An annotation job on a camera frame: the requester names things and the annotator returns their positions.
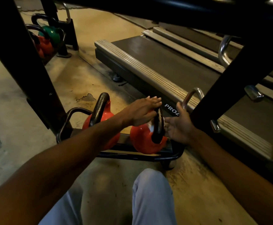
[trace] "red kettlebell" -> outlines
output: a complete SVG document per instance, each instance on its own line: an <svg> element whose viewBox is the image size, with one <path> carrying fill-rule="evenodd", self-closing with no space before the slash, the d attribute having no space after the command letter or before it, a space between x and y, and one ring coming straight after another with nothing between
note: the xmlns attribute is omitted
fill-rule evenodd
<svg viewBox="0 0 273 225"><path fill-rule="evenodd" d="M164 120L161 108L155 110L157 115L152 121L140 126L132 126L130 130L130 140L134 148L143 154L155 154L166 144L167 138L164 136Z"/></svg>
<svg viewBox="0 0 273 225"><path fill-rule="evenodd" d="M26 24L26 27L27 29L41 31L44 34L44 37L39 35L37 36L40 41L40 47L44 55L51 55L54 52L54 48L52 47L48 33L41 26L38 25Z"/></svg>
<svg viewBox="0 0 273 225"><path fill-rule="evenodd" d="M31 31L29 33L30 33L30 37L32 38L33 44L35 48L37 49L37 52L39 53L39 56L41 58L44 58L44 53L43 53L43 50L41 49L41 44L38 37L35 34L33 34Z"/></svg>
<svg viewBox="0 0 273 225"><path fill-rule="evenodd" d="M85 120L82 129L87 129L93 125L99 123L100 121L105 121L110 117L114 116L110 111L110 99L109 94L106 92L101 93L98 98L98 101L95 105L93 113ZM109 142L103 147L102 151L111 149L116 145L120 138L120 133L115 135Z"/></svg>

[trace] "hand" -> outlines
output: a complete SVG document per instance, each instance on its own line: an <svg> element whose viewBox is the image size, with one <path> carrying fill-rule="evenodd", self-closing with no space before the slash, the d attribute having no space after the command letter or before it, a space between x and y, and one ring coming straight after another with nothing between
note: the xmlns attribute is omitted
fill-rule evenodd
<svg viewBox="0 0 273 225"><path fill-rule="evenodd" d="M166 117L165 130L171 139L183 144L189 144L191 133L193 133L196 128L191 122L189 113L181 107L180 102L177 103L176 107L179 112L179 117Z"/></svg>
<svg viewBox="0 0 273 225"><path fill-rule="evenodd" d="M139 99L131 103L117 115L122 118L123 127L139 126L149 122L157 113L153 110L161 106L161 98L156 96Z"/></svg>

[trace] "jeans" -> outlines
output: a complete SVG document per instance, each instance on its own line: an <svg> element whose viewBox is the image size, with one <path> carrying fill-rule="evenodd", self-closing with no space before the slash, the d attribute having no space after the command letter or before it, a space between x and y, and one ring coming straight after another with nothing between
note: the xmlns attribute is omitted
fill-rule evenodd
<svg viewBox="0 0 273 225"><path fill-rule="evenodd" d="M132 191L132 225L177 225L173 193L161 172L145 169L134 181ZM82 193L74 183L39 225L82 225Z"/></svg>

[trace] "concrete floor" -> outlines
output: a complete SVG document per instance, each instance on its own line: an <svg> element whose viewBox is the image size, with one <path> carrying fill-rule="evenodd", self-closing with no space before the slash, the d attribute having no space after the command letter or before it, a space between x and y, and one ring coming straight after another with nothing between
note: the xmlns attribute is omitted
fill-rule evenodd
<svg viewBox="0 0 273 225"><path fill-rule="evenodd" d="M111 13L70 10L80 52L70 59L53 58L46 66L65 108L93 109L102 92L109 93L113 113L142 95L130 85L111 81L110 69L96 60L93 42L140 35L142 29ZM22 13L26 23L33 13ZM61 20L65 11L58 12ZM86 115L75 114L71 124L81 128ZM0 62L0 185L35 154L55 144L55 137L37 117L15 81ZM84 189L84 224L131 224L132 185L145 168L158 163L96 158L79 176ZM178 224L255 224L222 182L192 151L186 150L176 167L165 173L175 198Z"/></svg>

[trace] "person's left hand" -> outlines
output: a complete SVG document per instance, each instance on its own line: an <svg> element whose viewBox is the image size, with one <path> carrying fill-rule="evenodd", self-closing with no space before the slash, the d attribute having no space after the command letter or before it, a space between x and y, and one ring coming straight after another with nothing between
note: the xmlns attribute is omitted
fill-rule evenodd
<svg viewBox="0 0 273 225"><path fill-rule="evenodd" d="M161 98L156 96L150 98L148 96L145 99L138 99L117 113L122 118L123 127L128 126L139 126L149 122L154 118L157 113L154 111L155 108L161 106Z"/></svg>

